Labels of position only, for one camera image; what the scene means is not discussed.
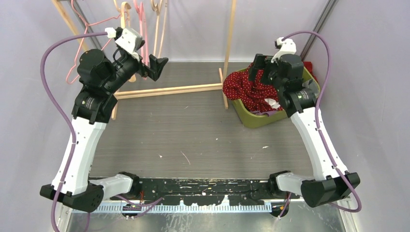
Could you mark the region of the red polka dot skirt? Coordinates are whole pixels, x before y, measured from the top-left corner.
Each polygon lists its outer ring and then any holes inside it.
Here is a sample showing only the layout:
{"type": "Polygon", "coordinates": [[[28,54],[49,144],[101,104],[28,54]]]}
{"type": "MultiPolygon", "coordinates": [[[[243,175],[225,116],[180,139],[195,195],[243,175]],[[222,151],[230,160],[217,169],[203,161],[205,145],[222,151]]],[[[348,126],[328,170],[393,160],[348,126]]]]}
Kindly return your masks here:
{"type": "Polygon", "coordinates": [[[251,63],[245,70],[235,71],[229,74],[224,82],[222,91],[229,100],[241,100],[245,108],[250,112],[265,113],[281,111],[278,92],[270,85],[260,82],[264,70],[258,70],[253,81],[249,80],[251,63]]]}

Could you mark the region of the pink wire hanger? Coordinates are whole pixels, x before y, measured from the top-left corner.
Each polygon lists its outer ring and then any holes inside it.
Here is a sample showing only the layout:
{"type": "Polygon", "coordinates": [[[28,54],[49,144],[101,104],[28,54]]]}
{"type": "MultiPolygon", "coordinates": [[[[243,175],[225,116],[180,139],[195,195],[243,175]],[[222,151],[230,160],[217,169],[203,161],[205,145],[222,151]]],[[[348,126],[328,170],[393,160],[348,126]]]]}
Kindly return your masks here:
{"type": "MultiPolygon", "coordinates": [[[[81,7],[80,7],[77,0],[70,0],[70,5],[71,5],[71,8],[74,11],[75,15],[80,20],[80,23],[82,23],[82,26],[84,26],[84,32],[83,32],[84,34],[93,33],[94,31],[92,30],[92,27],[95,26],[95,25],[100,25],[100,24],[106,23],[110,20],[118,20],[119,18],[121,18],[121,13],[117,12],[116,16],[112,16],[112,17],[106,18],[104,20],[100,20],[100,21],[96,21],[96,22],[91,23],[91,22],[89,22],[88,19],[86,19],[86,15],[82,11],[82,9],[81,9],[81,7]]],[[[86,52],[86,51],[89,50],[89,47],[85,43],[85,39],[86,38],[77,39],[78,42],[79,42],[79,47],[78,47],[78,50],[77,50],[76,55],[74,57],[73,66],[68,71],[66,79],[65,79],[66,83],[69,84],[69,85],[75,83],[77,81],[77,79],[79,78],[79,75],[77,74],[77,76],[72,79],[72,73],[74,72],[74,69],[77,66],[77,62],[79,60],[80,52],[81,51],[86,52]]]]}

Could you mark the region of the wooden hanger of red skirt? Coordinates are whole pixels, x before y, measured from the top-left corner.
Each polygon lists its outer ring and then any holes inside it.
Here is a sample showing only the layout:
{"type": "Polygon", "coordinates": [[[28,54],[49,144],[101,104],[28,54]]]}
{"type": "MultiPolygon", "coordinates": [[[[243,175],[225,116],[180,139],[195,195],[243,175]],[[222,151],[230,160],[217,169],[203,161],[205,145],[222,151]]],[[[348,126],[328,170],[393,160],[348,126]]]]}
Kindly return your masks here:
{"type": "Polygon", "coordinates": [[[165,27],[167,22],[167,0],[151,0],[151,9],[156,14],[155,34],[154,34],[154,46],[153,55],[160,57],[163,48],[163,41],[165,36],[165,27]]]}

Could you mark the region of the pink hanger of grey skirt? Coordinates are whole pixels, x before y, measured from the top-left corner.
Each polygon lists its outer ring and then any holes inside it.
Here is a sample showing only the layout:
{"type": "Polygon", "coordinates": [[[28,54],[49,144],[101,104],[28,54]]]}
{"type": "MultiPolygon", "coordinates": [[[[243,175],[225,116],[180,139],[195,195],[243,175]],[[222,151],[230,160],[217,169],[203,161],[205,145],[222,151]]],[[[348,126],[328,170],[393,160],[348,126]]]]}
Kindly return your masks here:
{"type": "Polygon", "coordinates": [[[141,56],[143,57],[144,64],[148,65],[149,64],[149,58],[148,58],[149,52],[148,52],[146,13],[144,9],[144,4],[142,2],[138,3],[137,0],[133,0],[133,4],[138,14],[140,34],[143,36],[143,39],[145,41],[145,44],[141,48],[141,56]]]}

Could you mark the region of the grey skirt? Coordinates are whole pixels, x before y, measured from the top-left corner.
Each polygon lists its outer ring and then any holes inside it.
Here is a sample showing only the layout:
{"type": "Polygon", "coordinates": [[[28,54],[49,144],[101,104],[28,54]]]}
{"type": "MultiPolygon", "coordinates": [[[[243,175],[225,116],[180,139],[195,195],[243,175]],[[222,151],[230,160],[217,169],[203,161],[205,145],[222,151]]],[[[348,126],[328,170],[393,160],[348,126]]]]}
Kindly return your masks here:
{"type": "Polygon", "coordinates": [[[313,92],[315,97],[318,98],[318,96],[320,94],[320,91],[321,91],[321,88],[320,88],[320,85],[317,83],[317,81],[314,78],[313,79],[310,78],[310,79],[306,80],[302,84],[302,86],[304,88],[309,88],[313,92]]]}

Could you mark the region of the purple skirt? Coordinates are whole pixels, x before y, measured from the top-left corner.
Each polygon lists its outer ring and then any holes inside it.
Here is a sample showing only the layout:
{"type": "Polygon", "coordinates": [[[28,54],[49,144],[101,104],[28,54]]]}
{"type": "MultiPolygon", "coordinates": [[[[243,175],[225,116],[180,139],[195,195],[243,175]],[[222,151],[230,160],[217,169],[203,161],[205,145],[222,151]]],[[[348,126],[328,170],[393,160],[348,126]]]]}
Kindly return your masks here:
{"type": "Polygon", "coordinates": [[[272,116],[272,115],[274,115],[275,113],[277,113],[277,111],[276,111],[276,110],[273,110],[273,111],[265,111],[265,112],[252,111],[251,113],[254,114],[254,115],[257,115],[257,116],[272,116]]]}

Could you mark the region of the wooden hanger of purple skirt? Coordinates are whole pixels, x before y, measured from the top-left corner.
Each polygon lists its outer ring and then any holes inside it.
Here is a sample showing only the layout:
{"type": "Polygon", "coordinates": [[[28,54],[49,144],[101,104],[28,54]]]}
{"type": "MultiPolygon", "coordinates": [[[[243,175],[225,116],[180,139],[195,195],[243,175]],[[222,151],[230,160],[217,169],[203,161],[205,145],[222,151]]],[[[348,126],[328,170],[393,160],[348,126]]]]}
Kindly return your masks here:
{"type": "Polygon", "coordinates": [[[130,13],[131,8],[132,8],[131,5],[125,1],[123,1],[121,5],[119,6],[118,11],[121,13],[121,18],[120,18],[121,28],[125,28],[125,27],[131,28],[131,13],[130,13]]]}

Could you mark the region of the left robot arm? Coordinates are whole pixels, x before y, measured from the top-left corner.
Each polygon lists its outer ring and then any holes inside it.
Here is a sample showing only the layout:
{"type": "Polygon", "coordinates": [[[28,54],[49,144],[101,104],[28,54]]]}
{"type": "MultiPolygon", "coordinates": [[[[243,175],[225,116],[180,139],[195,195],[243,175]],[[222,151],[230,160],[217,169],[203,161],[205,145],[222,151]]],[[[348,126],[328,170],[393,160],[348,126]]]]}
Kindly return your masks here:
{"type": "Polygon", "coordinates": [[[124,195],[130,200],[139,197],[141,184],[137,175],[119,172],[112,177],[91,180],[89,172],[98,141],[117,104],[115,92],[135,74],[158,80],[167,62],[168,58],[150,55],[149,65],[145,65],[122,48],[114,52],[113,60],[99,49],[81,55],[77,71],[82,88],[74,100],[73,117],[69,120],[73,134],[55,178],[40,189],[42,197],[88,213],[112,197],[124,195]]]}

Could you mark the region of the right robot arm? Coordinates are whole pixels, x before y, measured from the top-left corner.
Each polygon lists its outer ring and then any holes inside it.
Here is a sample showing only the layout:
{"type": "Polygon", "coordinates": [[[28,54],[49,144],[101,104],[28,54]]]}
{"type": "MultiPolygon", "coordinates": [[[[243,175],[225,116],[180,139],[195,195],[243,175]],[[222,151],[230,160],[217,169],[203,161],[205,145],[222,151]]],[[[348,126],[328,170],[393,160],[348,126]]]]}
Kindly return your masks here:
{"type": "Polygon", "coordinates": [[[249,80],[254,81],[259,70],[260,82],[273,86],[279,104],[297,128],[313,168],[312,177],[303,177],[290,171],[271,174],[268,191],[276,199],[286,192],[302,196],[310,207],[335,205],[347,198],[360,184],[358,173],[351,173],[341,161],[331,142],[319,110],[315,92],[304,86],[304,64],[298,55],[285,54],[279,58],[256,54],[249,80]]]}

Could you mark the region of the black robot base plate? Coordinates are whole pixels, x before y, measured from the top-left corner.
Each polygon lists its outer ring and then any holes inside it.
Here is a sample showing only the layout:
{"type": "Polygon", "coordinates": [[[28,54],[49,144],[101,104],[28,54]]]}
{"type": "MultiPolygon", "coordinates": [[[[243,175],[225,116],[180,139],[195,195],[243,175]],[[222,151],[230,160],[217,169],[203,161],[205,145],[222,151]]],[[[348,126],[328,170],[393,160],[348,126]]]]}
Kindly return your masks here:
{"type": "Polygon", "coordinates": [[[229,206],[256,206],[286,200],[286,193],[274,193],[266,179],[141,178],[138,189],[123,193],[128,201],[175,206],[217,206],[224,199],[229,206]]]}

